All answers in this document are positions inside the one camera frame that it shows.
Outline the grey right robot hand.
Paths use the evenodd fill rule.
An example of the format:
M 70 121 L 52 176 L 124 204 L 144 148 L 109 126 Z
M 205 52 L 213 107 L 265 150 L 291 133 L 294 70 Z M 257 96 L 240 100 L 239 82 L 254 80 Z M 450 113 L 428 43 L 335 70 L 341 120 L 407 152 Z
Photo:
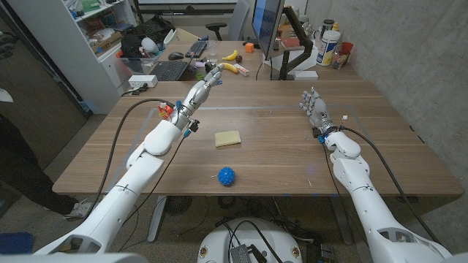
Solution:
M 312 128 L 315 129 L 315 137 L 318 135 L 326 137 L 335 132 L 337 126 L 333 124 L 328 116 L 326 104 L 320 94 L 314 88 L 311 88 L 310 92 L 303 92 L 302 98 L 303 101 L 300 103 L 300 107 L 306 112 Z

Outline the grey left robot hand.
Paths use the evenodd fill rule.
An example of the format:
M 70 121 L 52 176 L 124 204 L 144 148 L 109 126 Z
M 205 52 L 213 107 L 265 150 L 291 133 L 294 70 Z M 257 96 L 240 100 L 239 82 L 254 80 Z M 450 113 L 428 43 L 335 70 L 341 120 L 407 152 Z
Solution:
M 173 125 L 181 131 L 187 126 L 190 116 L 206 101 L 211 88 L 218 84 L 223 70 L 222 64 L 216 65 L 202 80 L 192 86 L 181 102 L 176 102 L 170 121 Z

